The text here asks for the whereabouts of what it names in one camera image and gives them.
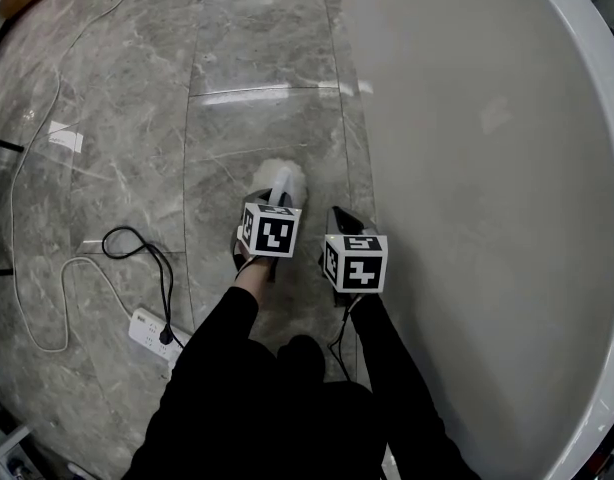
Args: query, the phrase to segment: black plug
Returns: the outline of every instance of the black plug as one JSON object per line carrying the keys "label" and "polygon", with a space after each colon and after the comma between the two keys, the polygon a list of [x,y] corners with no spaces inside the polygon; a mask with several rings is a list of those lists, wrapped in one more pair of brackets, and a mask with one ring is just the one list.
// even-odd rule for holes
{"label": "black plug", "polygon": [[172,341],[174,341],[174,333],[171,332],[171,329],[168,326],[165,326],[160,333],[159,339],[163,345],[169,345]]}

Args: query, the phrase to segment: power strip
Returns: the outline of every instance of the power strip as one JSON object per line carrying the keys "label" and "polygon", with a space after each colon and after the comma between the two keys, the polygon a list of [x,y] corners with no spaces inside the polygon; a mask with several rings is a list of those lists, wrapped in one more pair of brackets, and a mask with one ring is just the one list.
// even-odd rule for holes
{"label": "power strip", "polygon": [[[138,308],[131,317],[129,337],[163,359],[170,362],[176,361],[182,352],[182,348],[180,348],[180,345],[176,343],[176,341],[172,341],[169,345],[163,345],[160,342],[160,333],[164,328],[164,320],[152,315],[146,309]],[[183,345],[187,345],[191,337],[173,326],[172,329],[176,338],[178,338]]]}

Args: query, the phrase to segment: black and white pattern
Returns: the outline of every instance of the black and white pattern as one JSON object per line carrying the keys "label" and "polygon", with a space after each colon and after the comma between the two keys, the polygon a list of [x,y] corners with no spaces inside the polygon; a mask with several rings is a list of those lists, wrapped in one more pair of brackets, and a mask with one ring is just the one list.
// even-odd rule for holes
{"label": "black and white pattern", "polygon": [[291,238],[294,221],[261,217],[258,221],[256,250],[288,253],[291,251]]}
{"label": "black and white pattern", "polygon": [[336,284],[336,276],[338,275],[338,253],[328,243],[325,244],[325,273],[332,282]]}
{"label": "black and white pattern", "polygon": [[382,251],[380,242],[375,236],[346,236],[346,251]]}
{"label": "black and white pattern", "polygon": [[245,210],[245,218],[243,219],[243,239],[247,247],[251,245],[251,232],[254,225],[254,216],[249,210]]}
{"label": "black and white pattern", "polygon": [[382,265],[380,256],[346,256],[343,289],[377,289]]}
{"label": "black and white pattern", "polygon": [[283,208],[281,206],[266,206],[259,204],[258,208],[263,213],[275,213],[276,215],[293,215],[289,208]]}

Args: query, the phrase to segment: chair leg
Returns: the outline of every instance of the chair leg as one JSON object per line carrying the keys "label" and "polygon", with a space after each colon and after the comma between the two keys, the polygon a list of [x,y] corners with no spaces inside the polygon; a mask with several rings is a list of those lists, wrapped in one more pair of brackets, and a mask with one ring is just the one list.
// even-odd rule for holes
{"label": "chair leg", "polygon": [[5,140],[0,140],[0,148],[16,151],[17,153],[22,153],[25,151],[24,147],[19,146],[18,144],[12,144],[11,142],[7,142]]}
{"label": "chair leg", "polygon": [[6,268],[6,269],[0,270],[0,277],[1,276],[13,276],[13,275],[14,275],[13,268]]}

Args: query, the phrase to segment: marker cube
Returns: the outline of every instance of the marker cube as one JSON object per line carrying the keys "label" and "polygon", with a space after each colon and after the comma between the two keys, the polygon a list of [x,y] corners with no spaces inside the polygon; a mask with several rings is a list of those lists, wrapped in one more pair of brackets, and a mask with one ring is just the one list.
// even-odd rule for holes
{"label": "marker cube", "polygon": [[291,258],[298,236],[302,210],[283,206],[245,203],[238,238],[249,254]]}
{"label": "marker cube", "polygon": [[339,293],[381,293],[387,271],[384,235],[325,235],[323,271]]}

